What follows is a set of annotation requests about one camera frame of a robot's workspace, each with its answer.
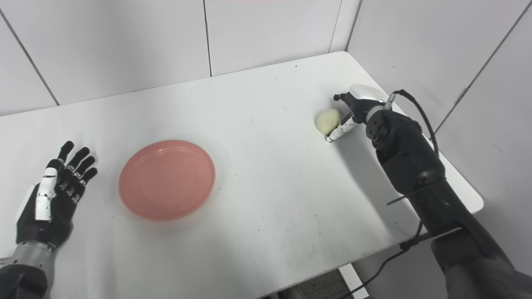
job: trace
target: black cable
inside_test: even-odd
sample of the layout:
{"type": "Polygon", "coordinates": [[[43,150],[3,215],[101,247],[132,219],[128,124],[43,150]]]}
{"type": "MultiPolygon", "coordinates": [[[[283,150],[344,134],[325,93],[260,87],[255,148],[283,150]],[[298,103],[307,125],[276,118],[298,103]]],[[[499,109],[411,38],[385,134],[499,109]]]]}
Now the black cable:
{"type": "Polygon", "coordinates": [[[356,291],[358,291],[359,289],[365,287],[366,285],[368,285],[370,282],[372,282],[375,278],[377,278],[377,276],[379,276],[380,272],[384,269],[384,266],[391,260],[393,260],[394,258],[398,257],[398,256],[401,256],[403,255],[405,252],[407,252],[410,248],[412,248],[412,245],[414,244],[415,240],[417,238],[419,238],[419,235],[421,234],[421,229],[423,228],[423,223],[421,223],[421,221],[419,221],[419,225],[418,225],[418,230],[415,232],[415,235],[412,239],[410,239],[410,241],[408,241],[408,244],[407,246],[397,252],[396,254],[390,256],[389,258],[385,259],[384,262],[380,265],[379,267],[379,270],[377,270],[377,273],[375,273],[372,277],[370,277],[368,280],[366,280],[363,284],[361,284],[360,286],[358,286],[357,288],[355,288],[354,290],[350,291],[349,293],[345,294],[344,296],[340,297],[339,299],[344,299],[344,298],[347,298],[349,296],[351,296],[353,293],[355,293],[356,291]]]}
{"type": "Polygon", "coordinates": [[[436,156],[439,157],[439,149],[438,149],[438,142],[436,141],[436,135],[434,134],[434,131],[432,129],[432,126],[430,125],[429,119],[427,115],[425,114],[425,111],[423,110],[423,108],[421,108],[421,105],[418,103],[418,101],[416,101],[416,99],[411,94],[409,94],[404,89],[396,90],[393,93],[404,96],[410,102],[412,102],[415,105],[415,107],[418,109],[419,113],[421,114],[421,117],[423,118],[423,121],[425,122],[425,125],[427,126],[427,129],[429,130],[430,140],[432,141],[434,145],[434,152],[436,153],[436,156]]]}

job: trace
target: wall seam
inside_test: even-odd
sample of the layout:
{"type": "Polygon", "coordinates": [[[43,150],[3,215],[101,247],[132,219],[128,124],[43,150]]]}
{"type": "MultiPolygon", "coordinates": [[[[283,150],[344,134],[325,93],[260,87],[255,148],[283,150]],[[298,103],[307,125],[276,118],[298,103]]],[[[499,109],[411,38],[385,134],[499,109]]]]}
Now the wall seam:
{"type": "Polygon", "coordinates": [[[211,45],[209,44],[209,25],[207,24],[207,6],[205,5],[205,0],[203,0],[203,15],[205,17],[205,36],[207,37],[207,55],[209,57],[209,74],[212,77],[211,45]]]}
{"type": "Polygon", "coordinates": [[[523,16],[527,13],[528,9],[530,8],[530,6],[532,5],[532,0],[527,4],[527,6],[525,7],[525,9],[521,12],[521,14],[517,17],[516,21],[513,23],[513,25],[510,27],[510,29],[508,30],[508,32],[504,35],[504,37],[501,39],[501,41],[499,42],[499,44],[495,47],[495,49],[493,50],[493,52],[491,53],[491,55],[488,57],[488,59],[486,60],[486,62],[484,62],[484,64],[482,65],[482,67],[480,68],[480,70],[477,72],[477,74],[473,77],[473,80],[471,80],[471,82],[466,86],[466,88],[464,88],[464,90],[462,91],[462,93],[458,96],[458,98],[456,99],[456,101],[454,102],[453,106],[451,107],[451,109],[449,110],[449,112],[447,112],[447,115],[445,115],[445,117],[443,118],[443,120],[440,122],[440,124],[438,125],[438,127],[436,128],[436,130],[434,131],[434,134],[438,133],[438,131],[440,130],[440,128],[442,127],[442,125],[444,124],[444,122],[447,120],[447,118],[449,118],[449,116],[451,115],[451,113],[454,111],[454,109],[456,108],[456,106],[458,106],[458,104],[462,101],[462,99],[464,98],[464,96],[466,95],[466,93],[469,91],[469,89],[471,88],[471,86],[475,83],[475,81],[477,81],[478,77],[480,76],[480,74],[484,71],[484,69],[487,67],[487,65],[489,64],[489,62],[492,60],[492,58],[495,56],[495,54],[498,52],[498,50],[501,48],[501,46],[504,44],[504,42],[506,41],[506,39],[510,36],[510,34],[512,33],[512,31],[514,30],[514,28],[517,26],[517,24],[521,21],[521,19],[523,18],[523,16]]]}
{"type": "Polygon", "coordinates": [[[364,0],[360,0],[359,1],[359,5],[358,7],[356,8],[356,14],[355,14],[355,20],[353,21],[353,26],[351,27],[351,33],[349,34],[349,39],[347,40],[347,46],[345,46],[345,50],[347,52],[347,49],[349,49],[349,44],[351,43],[351,38],[353,38],[353,32],[355,31],[355,25],[356,25],[356,21],[358,20],[359,18],[359,13],[360,13],[360,8],[362,7],[362,2],[364,0]]]}
{"type": "Polygon", "coordinates": [[[50,86],[48,85],[48,83],[46,83],[46,81],[44,80],[44,77],[43,75],[40,73],[39,69],[37,68],[37,66],[35,65],[35,62],[33,61],[33,59],[31,58],[30,54],[28,53],[28,51],[26,50],[26,47],[24,47],[24,45],[22,44],[22,41],[20,40],[19,36],[16,34],[15,30],[13,29],[13,27],[11,26],[11,23],[9,23],[9,21],[7,20],[7,17],[5,16],[4,14],[4,11],[2,11],[2,8],[0,8],[0,16],[2,17],[2,19],[4,20],[4,23],[7,25],[7,27],[9,28],[9,31],[11,32],[11,34],[13,35],[13,37],[15,38],[16,42],[19,44],[20,48],[22,49],[22,51],[24,52],[24,54],[26,55],[26,58],[28,59],[28,61],[30,62],[31,66],[33,67],[33,69],[35,70],[35,73],[37,73],[37,76],[39,77],[39,79],[41,80],[41,82],[43,83],[44,87],[46,88],[46,90],[48,91],[48,93],[50,94],[50,96],[52,97],[52,99],[54,100],[55,102],[55,105],[59,106],[59,102],[57,101],[57,99],[55,98],[55,95],[54,93],[52,92],[52,90],[50,89],[50,86]]]}
{"type": "Polygon", "coordinates": [[[334,34],[336,33],[336,26],[338,25],[338,19],[340,17],[340,11],[342,10],[342,2],[344,0],[340,0],[340,5],[338,6],[338,14],[336,14],[336,22],[334,23],[334,29],[332,30],[332,36],[331,36],[331,43],[329,45],[329,51],[327,53],[331,53],[331,48],[333,46],[333,40],[334,40],[334,34]]]}

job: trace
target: robotic arm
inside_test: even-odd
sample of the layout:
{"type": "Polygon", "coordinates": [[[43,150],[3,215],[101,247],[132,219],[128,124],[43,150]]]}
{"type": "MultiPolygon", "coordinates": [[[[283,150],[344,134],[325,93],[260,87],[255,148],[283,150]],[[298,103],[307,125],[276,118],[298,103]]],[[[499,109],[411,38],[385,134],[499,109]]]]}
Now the robotic arm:
{"type": "Polygon", "coordinates": [[[431,247],[445,275],[449,298],[532,298],[532,277],[513,267],[458,198],[420,125],[392,111],[395,94],[418,105],[415,99],[404,90],[394,92],[386,103],[353,94],[358,96],[356,91],[335,95],[334,100],[342,100],[352,113],[326,140],[332,142],[354,124],[366,125],[366,136],[386,176],[408,198],[429,236],[437,237],[431,247]]]}
{"type": "Polygon", "coordinates": [[[0,264],[0,299],[43,298],[51,287],[51,255],[68,238],[72,217],[96,168],[89,149],[78,151],[68,165],[74,143],[66,142],[48,163],[16,223],[17,247],[0,264]]]}

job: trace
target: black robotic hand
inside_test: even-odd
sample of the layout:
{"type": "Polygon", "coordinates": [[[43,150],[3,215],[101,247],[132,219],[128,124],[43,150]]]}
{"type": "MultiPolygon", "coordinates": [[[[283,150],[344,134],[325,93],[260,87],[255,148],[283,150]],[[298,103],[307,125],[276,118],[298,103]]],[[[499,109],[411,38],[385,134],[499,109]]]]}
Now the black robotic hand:
{"type": "Polygon", "coordinates": [[[71,222],[87,183],[98,171],[87,147],[78,151],[65,165],[74,148],[66,142],[57,159],[48,163],[40,184],[35,186],[16,224],[16,243],[37,241],[57,249],[68,238],[71,222]]]}

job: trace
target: pink plate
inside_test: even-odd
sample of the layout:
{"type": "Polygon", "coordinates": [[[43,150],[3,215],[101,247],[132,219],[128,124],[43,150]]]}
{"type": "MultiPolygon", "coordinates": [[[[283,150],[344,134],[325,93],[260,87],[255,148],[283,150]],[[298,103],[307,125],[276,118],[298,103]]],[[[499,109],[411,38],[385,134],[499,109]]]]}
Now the pink plate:
{"type": "Polygon", "coordinates": [[[200,207],[211,193],[216,171],[201,147],[183,140],[165,140],[138,151],[118,180],[124,205],[148,220],[183,217],[200,207]]]}

